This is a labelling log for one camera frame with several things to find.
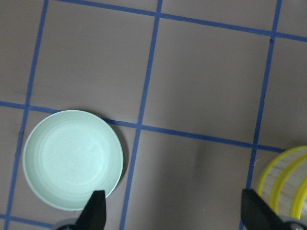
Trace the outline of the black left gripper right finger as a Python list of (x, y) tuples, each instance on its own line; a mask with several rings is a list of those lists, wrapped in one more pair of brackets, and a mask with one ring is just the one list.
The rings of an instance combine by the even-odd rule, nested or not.
[(283, 221), (253, 189), (242, 190), (241, 220), (247, 230), (284, 230)]

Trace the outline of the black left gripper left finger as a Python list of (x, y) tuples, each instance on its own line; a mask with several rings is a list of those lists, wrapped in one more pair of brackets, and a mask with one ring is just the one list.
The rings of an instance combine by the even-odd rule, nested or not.
[(79, 230), (103, 230), (106, 225), (106, 198), (104, 190), (94, 191), (76, 220)]

